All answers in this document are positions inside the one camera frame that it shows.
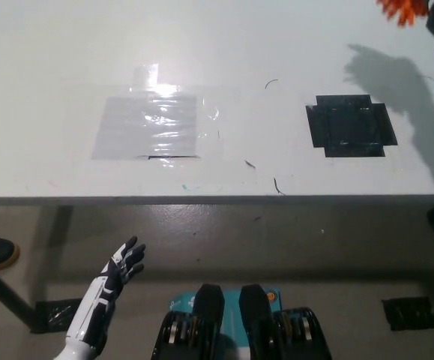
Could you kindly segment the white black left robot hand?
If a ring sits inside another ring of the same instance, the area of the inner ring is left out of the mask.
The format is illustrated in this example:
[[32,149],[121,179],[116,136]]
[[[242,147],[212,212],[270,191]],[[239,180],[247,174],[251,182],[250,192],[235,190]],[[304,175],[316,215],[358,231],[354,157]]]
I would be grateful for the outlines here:
[[107,261],[87,289],[67,330],[57,359],[95,359],[103,351],[116,300],[144,265],[145,245],[127,240]]

